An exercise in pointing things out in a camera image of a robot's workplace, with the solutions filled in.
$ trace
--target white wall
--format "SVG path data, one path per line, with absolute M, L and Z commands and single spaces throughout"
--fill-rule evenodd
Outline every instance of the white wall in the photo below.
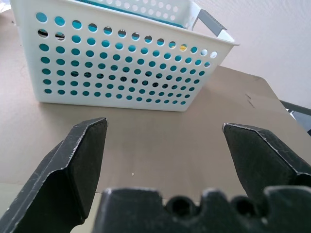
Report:
M 222 66 L 261 76 L 280 100 L 311 109 L 311 0 L 194 1 L 241 44 Z

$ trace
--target white plastic basket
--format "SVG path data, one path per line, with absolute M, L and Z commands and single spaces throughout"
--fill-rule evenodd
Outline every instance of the white plastic basket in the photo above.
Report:
M 218 38 L 75 0 L 11 4 L 41 102 L 185 111 L 237 45 L 195 3 L 187 26 Z

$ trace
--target basket handle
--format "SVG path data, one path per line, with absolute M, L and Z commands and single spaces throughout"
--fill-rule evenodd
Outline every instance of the basket handle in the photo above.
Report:
M 209 12 L 201 9 L 198 18 L 207 26 L 216 36 L 227 30 L 220 22 L 218 22 Z

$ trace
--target table surface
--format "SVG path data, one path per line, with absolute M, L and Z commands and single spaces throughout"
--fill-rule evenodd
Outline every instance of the table surface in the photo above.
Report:
M 98 192 L 153 187 L 166 199 L 181 194 L 194 201 L 207 187 L 229 198 L 245 194 L 221 130 L 225 122 L 269 129 L 311 163 L 310 137 L 267 82 L 224 67 L 184 113 L 40 103 L 12 12 L 0 14 L 0 183 L 24 184 L 73 125 L 97 117 L 109 121 Z

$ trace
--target perforated basket wall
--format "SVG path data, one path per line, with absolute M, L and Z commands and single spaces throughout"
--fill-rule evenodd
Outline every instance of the perforated basket wall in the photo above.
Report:
M 12 0 L 41 102 L 185 111 L 234 44 L 71 0 Z

